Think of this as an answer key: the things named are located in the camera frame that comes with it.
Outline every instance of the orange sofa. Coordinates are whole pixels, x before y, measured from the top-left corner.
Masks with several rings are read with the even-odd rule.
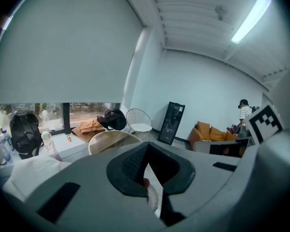
[[[236,136],[231,133],[222,132],[210,124],[198,121],[197,128],[193,128],[189,137],[191,149],[194,149],[195,142],[228,142],[235,141]]]

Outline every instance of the chair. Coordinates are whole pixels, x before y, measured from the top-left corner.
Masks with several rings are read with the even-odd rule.
[[[117,148],[141,142],[141,139],[127,132],[109,130],[100,132],[99,134],[95,135],[88,144],[88,150],[90,155],[94,155],[111,148]]]
[[[127,112],[126,115],[127,123],[130,126],[129,132],[132,129],[139,134],[148,134],[148,141],[150,141],[151,119],[142,110],[133,108]]]

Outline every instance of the wire chair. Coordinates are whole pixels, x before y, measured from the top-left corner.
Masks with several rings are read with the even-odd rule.
[[[147,113],[145,113],[144,111],[137,109],[137,108],[132,108],[127,112],[126,115],[126,119],[127,119],[127,124],[130,126],[129,132],[130,130],[135,131],[136,133],[139,134],[148,134],[148,138],[150,140],[150,132],[152,130],[151,127],[151,119],[150,117],[147,115]],[[145,127],[145,130],[139,130],[139,126],[140,125],[148,125],[147,127]]]

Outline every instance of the ceiling light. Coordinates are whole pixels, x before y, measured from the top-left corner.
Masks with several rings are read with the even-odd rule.
[[[267,8],[270,6],[272,0],[257,0],[249,15],[231,39],[232,42],[239,44],[245,35],[256,25]]]

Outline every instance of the black bag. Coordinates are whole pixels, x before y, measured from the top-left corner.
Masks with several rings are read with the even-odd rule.
[[[104,117],[97,116],[97,119],[98,122],[104,128],[107,128],[109,131],[110,131],[110,129],[108,128],[109,126],[115,130],[120,131],[124,129],[127,125],[127,121],[124,114],[117,108],[107,109],[104,113]]]
[[[35,155],[39,155],[43,140],[39,131],[39,121],[33,111],[17,112],[10,122],[10,129],[13,148],[21,153],[21,159],[32,157],[35,148]]]
[[[253,112],[257,111],[259,109],[259,107],[258,106],[252,106],[251,109],[252,109],[251,113],[253,113]]]

